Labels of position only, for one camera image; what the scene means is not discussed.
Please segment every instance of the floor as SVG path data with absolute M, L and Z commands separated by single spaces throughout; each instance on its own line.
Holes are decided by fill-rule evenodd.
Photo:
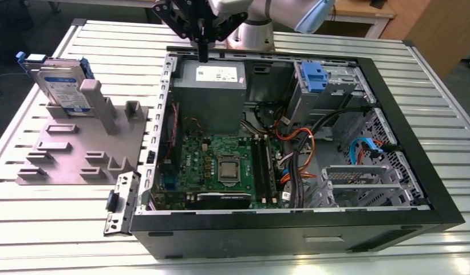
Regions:
M 62 11 L 54 14 L 47 2 L 30 2 L 28 10 L 35 26 L 24 32 L 23 38 L 34 53 L 52 54 L 74 18 L 146 23 L 145 10 L 141 8 L 62 3 Z M 23 73 L 23 70 L 18 65 L 0 65 L 0 74 L 7 73 Z M 457 65 L 445 83 L 470 115 L 470 69 L 466 63 Z M 23 74 L 0 77 L 0 135 L 31 86 L 32 82 Z

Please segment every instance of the wooden desk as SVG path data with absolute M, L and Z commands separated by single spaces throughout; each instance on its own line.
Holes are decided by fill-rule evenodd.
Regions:
M 395 12 L 387 3 L 382 9 L 371 7 L 370 0 L 337 0 L 337 15 L 394 18 Z
M 337 0 L 335 21 L 370 24 L 366 38 L 379 38 L 389 20 L 395 17 L 395 12 L 387 4 L 382 9 L 371 7 L 370 0 Z

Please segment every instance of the cpu socket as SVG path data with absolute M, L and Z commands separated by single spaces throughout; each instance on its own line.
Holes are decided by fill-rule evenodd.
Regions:
M 218 181 L 227 187 L 233 187 L 241 182 L 241 158 L 218 157 Z

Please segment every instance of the metal bracket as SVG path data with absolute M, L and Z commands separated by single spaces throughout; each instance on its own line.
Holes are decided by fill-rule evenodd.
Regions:
M 131 236 L 130 225 L 139 184 L 141 174 L 138 172 L 127 172 L 119 175 L 115 189 L 107 199 L 106 209 L 110 213 L 107 214 L 105 237 L 111 235 Z

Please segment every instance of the green motherboard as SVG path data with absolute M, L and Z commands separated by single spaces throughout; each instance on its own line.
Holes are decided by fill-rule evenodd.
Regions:
M 282 145 L 278 140 L 267 143 L 270 155 L 275 156 L 281 152 Z M 279 208 L 274 188 L 278 173 L 273 170 L 261 171 L 261 164 L 253 159 L 253 154 L 257 152 L 251 148 L 253 145 L 251 137 L 185 136 L 175 190 L 155 194 L 155 201 L 161 207 L 183 210 L 185 201 L 193 193 L 233 193 L 251 195 L 251 209 Z M 263 192 L 269 190 L 271 193 L 267 199 L 261 196 L 257 173 L 259 175 L 263 173 L 265 180 L 271 183 L 271 187 L 263 186 Z

